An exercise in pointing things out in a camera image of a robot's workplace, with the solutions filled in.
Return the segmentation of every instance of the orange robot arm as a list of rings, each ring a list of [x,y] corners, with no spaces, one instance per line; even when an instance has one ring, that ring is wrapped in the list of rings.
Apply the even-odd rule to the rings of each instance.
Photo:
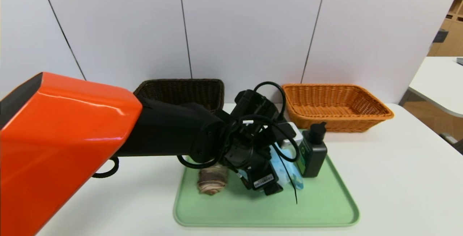
[[[176,155],[191,168],[220,163],[246,170],[248,189],[280,192],[269,146],[289,139],[296,157],[277,153],[290,162],[300,152],[283,115],[256,92],[265,84],[240,92],[231,114],[211,114],[196,103],[175,106],[53,73],[31,78],[0,105],[0,234],[36,234],[90,177],[113,174],[119,156]],[[113,170],[96,174],[108,159]]]
[[[1,235],[31,236],[126,141],[128,90],[40,73],[1,102]]]

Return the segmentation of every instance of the black cable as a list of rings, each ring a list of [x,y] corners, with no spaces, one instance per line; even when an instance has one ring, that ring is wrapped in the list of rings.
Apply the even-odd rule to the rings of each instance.
[[[207,162],[207,163],[202,163],[202,164],[193,164],[193,163],[190,163],[188,162],[187,160],[185,160],[183,158],[182,155],[177,155],[177,159],[180,161],[180,163],[182,165],[184,165],[185,167],[189,167],[189,168],[192,168],[194,170],[201,170],[201,169],[204,169],[204,168],[208,168],[208,167],[212,167],[213,165],[215,165],[223,156],[224,152],[225,152],[225,147],[226,147],[226,143],[228,142],[228,139],[230,137],[230,134],[233,133],[233,131],[229,131],[230,129],[236,127],[236,124],[237,122],[234,121],[234,122],[230,122],[228,123],[228,125],[226,126],[225,129],[223,129],[222,133],[220,134],[219,136],[219,139],[221,137],[223,137],[223,135],[225,134],[226,137],[225,139],[223,140],[223,143],[222,143],[222,147],[221,150],[219,151],[219,155],[217,157],[215,157],[213,160]]]
[[[287,157],[286,155],[284,155],[279,149],[275,149],[276,153],[282,157],[284,160],[288,161],[288,162],[291,162],[291,163],[294,163],[296,162],[297,160],[299,160],[299,157],[301,156],[301,151],[299,150],[299,146],[296,144],[296,142],[294,141],[294,139],[289,136],[288,134],[286,134],[286,132],[281,129],[278,124],[276,124],[275,122],[273,122],[270,118],[266,117],[266,116],[261,116],[261,115],[246,115],[246,116],[242,116],[238,119],[238,122],[243,122],[245,120],[258,120],[260,122],[263,122],[264,124],[267,124],[268,126],[273,126],[275,127],[276,129],[278,129],[288,140],[289,142],[291,142],[291,145],[293,145],[294,147],[294,150],[296,150],[296,157],[294,158],[289,158]]]
[[[289,177],[289,181],[291,182],[291,185],[293,186],[294,188],[294,196],[296,197],[296,204],[297,204],[297,192],[296,192],[296,185],[294,185],[294,182],[293,180],[291,179],[291,175],[289,174],[288,170],[286,169],[286,166],[285,166],[285,163],[283,162],[283,159],[281,159],[281,156],[278,155],[278,157],[280,158],[280,161],[281,163],[283,164],[283,167],[285,168],[285,171],[286,171],[286,174],[288,175]]]
[[[257,91],[258,88],[264,85],[273,85],[275,86],[281,93],[281,96],[283,97],[283,106],[281,106],[281,111],[280,114],[278,115],[278,120],[282,120],[284,118],[285,114],[285,109],[286,109],[286,93],[283,91],[283,88],[279,86],[277,83],[274,83],[273,81],[264,81],[262,83],[259,83],[255,88],[254,91]]]

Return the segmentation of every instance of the label sticker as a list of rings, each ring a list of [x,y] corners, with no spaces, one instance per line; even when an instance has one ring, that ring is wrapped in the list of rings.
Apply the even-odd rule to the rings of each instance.
[[[265,185],[266,183],[272,181],[273,179],[274,178],[273,178],[272,174],[266,175],[263,178],[260,178],[259,180],[255,181],[254,182],[254,187],[258,188],[259,186]]]

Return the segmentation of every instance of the white desk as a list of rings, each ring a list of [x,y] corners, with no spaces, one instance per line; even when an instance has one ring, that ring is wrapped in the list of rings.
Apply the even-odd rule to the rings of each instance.
[[[116,175],[90,179],[38,236],[461,235],[463,156],[402,107],[387,106],[395,118],[365,133],[326,135],[361,213],[355,226],[182,227],[173,205],[184,167],[174,156],[131,157],[121,158]]]
[[[456,57],[426,57],[409,89],[443,111],[463,117],[463,66]]]

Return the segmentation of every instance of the green tray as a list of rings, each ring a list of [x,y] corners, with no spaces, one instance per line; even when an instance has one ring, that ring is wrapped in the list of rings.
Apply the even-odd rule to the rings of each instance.
[[[196,187],[198,170],[186,168],[174,205],[177,222],[195,227],[338,227],[352,226],[360,218],[329,157],[318,177],[304,179],[297,205],[291,184],[265,196],[247,190],[233,172],[229,175],[225,189],[210,196]]]

